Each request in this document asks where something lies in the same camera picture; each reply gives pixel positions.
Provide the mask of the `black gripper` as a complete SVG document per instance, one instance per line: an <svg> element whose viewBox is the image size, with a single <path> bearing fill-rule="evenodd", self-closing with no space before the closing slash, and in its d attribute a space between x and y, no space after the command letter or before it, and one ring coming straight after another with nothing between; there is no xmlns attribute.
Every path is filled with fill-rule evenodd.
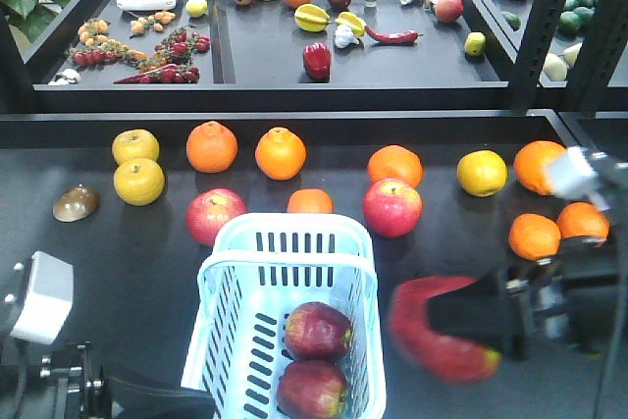
<svg viewBox="0 0 628 419"><path fill-rule="evenodd" d="M4 340L16 363L1 365L1 416L25 418L29 393L42 393L48 418L104 418L106 386L111 397L112 418L212 418L214 397L183 387L161 388L117 377L103 379L92 369L90 341L71 342L45 352L37 364L29 362L30 343Z"/></svg>
<svg viewBox="0 0 628 419"><path fill-rule="evenodd" d="M570 237L555 255L474 279L434 276L430 328L517 360L533 335L588 354L621 345L627 324L627 240Z"/></svg>

